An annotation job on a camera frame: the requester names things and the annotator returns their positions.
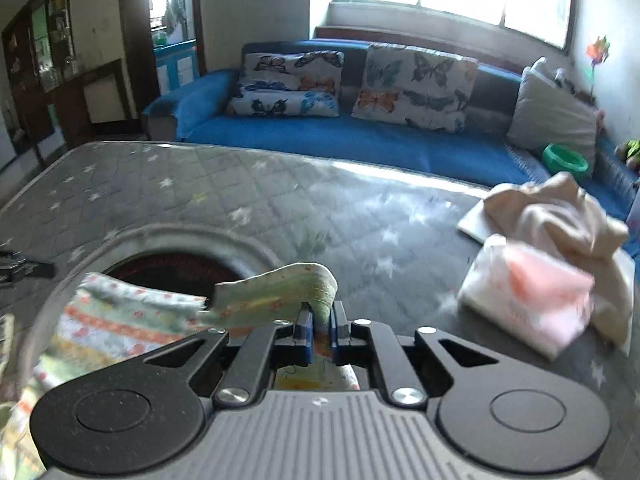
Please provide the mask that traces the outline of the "green patterned baby garment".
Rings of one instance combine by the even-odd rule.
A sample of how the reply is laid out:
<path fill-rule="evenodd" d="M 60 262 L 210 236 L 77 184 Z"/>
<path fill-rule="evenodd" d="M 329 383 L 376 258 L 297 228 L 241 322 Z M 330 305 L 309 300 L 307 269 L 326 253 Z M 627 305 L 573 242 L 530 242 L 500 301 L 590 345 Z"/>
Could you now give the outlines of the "green patterned baby garment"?
<path fill-rule="evenodd" d="M 43 466 L 28 430 L 40 396 L 71 379 L 176 340 L 220 327 L 231 337 L 277 318 L 293 321 L 302 304 L 314 312 L 314 360 L 277 374 L 279 389 L 356 390 L 351 366 L 333 364 L 329 352 L 330 310 L 337 281 L 322 264 L 304 262 L 235 282 L 222 282 L 207 300 L 201 292 L 174 292 L 168 281 L 146 287 L 88 273 L 66 299 L 30 381 L 1 431 L 1 475 L 35 479 Z"/>

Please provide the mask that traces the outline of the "dark wooden cabinet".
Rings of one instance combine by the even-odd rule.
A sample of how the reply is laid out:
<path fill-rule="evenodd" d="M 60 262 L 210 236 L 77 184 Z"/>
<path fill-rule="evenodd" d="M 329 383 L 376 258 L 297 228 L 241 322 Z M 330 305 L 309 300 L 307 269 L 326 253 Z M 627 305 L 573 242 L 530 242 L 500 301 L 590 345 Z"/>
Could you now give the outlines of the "dark wooden cabinet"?
<path fill-rule="evenodd" d="M 16 154 L 134 116 L 119 0 L 1 0 L 1 120 Z"/>

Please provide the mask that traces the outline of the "pink white folded cloth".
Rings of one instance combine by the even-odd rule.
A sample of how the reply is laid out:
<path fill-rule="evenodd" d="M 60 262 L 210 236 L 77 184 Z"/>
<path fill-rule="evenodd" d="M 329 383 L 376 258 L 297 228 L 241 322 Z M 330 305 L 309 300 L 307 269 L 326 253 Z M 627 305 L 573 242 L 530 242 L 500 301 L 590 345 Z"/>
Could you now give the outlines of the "pink white folded cloth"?
<path fill-rule="evenodd" d="M 485 240 L 458 293 L 459 301 L 548 360 L 589 324 L 594 278 L 517 240 Z"/>

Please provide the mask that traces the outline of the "beige crumpled garment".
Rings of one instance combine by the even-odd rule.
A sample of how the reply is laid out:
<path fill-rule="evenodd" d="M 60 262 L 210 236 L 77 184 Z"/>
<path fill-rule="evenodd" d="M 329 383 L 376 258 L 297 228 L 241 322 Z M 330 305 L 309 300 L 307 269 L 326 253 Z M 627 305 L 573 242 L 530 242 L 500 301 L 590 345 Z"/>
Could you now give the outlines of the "beige crumpled garment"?
<path fill-rule="evenodd" d="M 594 277 L 591 324 L 624 348 L 634 313 L 634 262 L 624 255 L 623 221 L 567 172 L 543 184 L 499 184 L 484 198 L 484 213 L 499 232 L 563 260 Z"/>

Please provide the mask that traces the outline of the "blue sofa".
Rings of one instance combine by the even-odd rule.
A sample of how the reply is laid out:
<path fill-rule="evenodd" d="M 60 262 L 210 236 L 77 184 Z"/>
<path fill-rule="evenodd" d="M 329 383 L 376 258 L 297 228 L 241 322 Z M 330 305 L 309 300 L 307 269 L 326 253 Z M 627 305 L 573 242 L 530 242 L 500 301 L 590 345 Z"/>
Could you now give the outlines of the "blue sofa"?
<path fill-rule="evenodd" d="M 419 130 L 406 125 L 352 117 L 368 45 L 352 40 L 300 40 L 246 44 L 243 55 L 344 55 L 340 114 L 335 118 L 286 117 L 268 108 L 246 116 L 228 104 L 240 88 L 234 68 L 214 70 L 160 96 L 143 112 L 143 125 L 157 141 L 256 148 L 299 155 L 353 160 L 438 174 L 492 188 L 501 182 L 542 182 L 547 168 L 534 155 L 506 140 L 515 110 L 520 75 L 483 64 L 478 69 L 464 130 Z"/>

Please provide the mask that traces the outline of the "left butterfly cushion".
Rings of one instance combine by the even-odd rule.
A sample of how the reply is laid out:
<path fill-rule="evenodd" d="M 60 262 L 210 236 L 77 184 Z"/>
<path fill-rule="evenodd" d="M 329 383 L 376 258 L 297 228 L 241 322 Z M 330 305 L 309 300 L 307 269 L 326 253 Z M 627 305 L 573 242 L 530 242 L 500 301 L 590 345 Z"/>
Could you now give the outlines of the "left butterfly cushion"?
<path fill-rule="evenodd" d="M 344 54 L 320 50 L 305 53 L 249 53 L 228 113 L 256 117 L 329 117 L 340 114 Z"/>

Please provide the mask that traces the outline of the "butterfly cushion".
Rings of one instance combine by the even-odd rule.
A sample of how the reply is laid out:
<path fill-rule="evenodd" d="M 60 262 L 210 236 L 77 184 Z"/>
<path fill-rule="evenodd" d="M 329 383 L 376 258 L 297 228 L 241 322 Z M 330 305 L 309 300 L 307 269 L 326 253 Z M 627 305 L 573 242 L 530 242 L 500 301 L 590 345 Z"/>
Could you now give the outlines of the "butterfly cushion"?
<path fill-rule="evenodd" d="M 344 54 L 320 50 L 305 53 L 249 53 L 228 113 L 256 117 L 329 117 L 340 114 Z"/>
<path fill-rule="evenodd" d="M 477 74 L 475 58 L 399 44 L 371 44 L 352 117 L 460 132 Z"/>

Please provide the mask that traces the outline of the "right butterfly cushion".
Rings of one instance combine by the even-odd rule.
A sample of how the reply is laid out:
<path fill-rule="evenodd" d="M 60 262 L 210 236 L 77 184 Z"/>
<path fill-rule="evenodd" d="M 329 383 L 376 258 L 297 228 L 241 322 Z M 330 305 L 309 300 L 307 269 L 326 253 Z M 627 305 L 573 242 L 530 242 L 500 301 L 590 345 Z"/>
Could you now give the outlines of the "right butterfly cushion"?
<path fill-rule="evenodd" d="M 399 44 L 371 44 L 352 117 L 460 132 L 477 74 L 475 58 Z"/>

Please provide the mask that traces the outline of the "green plastic bowl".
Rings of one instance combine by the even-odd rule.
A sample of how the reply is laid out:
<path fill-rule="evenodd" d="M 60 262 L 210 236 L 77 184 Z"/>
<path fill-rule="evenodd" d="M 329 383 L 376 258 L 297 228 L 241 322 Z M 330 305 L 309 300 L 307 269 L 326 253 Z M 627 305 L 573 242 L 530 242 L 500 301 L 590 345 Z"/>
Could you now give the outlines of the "green plastic bowl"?
<path fill-rule="evenodd" d="M 549 144 L 541 156 L 542 162 L 550 174 L 568 172 L 575 179 L 587 177 L 590 170 L 585 157 L 561 144 Z"/>

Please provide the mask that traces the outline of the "grey pillow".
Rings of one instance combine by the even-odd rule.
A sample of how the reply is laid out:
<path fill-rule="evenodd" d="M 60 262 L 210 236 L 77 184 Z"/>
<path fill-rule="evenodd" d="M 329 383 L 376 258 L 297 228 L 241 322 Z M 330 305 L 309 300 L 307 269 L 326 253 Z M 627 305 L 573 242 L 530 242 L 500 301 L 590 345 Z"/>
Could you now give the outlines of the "grey pillow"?
<path fill-rule="evenodd" d="M 554 80 L 557 74 L 544 56 L 524 68 L 506 137 L 537 155 L 549 144 L 561 144 L 582 155 L 591 176 L 596 162 L 597 113 L 559 87 Z"/>

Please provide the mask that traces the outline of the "plush toy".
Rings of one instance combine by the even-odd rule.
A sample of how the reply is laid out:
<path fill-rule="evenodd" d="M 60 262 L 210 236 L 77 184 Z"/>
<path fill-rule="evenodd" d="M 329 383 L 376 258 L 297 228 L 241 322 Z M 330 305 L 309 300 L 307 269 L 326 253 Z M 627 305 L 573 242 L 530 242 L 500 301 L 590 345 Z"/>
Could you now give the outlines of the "plush toy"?
<path fill-rule="evenodd" d="M 615 156 L 625 164 L 625 166 L 638 174 L 640 170 L 640 141 L 628 140 L 618 144 L 615 148 Z"/>

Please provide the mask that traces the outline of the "colourful pinwheel toy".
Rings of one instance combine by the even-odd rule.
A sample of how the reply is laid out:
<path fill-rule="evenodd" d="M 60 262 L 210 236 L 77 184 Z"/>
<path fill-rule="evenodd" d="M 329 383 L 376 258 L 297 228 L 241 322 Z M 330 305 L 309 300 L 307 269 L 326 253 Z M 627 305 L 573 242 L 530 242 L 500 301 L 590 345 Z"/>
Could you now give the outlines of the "colourful pinwheel toy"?
<path fill-rule="evenodd" d="M 608 59 L 608 52 L 610 52 L 610 43 L 607 36 L 598 37 L 596 41 L 593 41 L 586 49 L 586 55 L 590 59 L 590 69 L 588 72 L 590 90 L 589 97 L 594 99 L 594 83 L 596 82 L 596 68 L 603 64 Z"/>

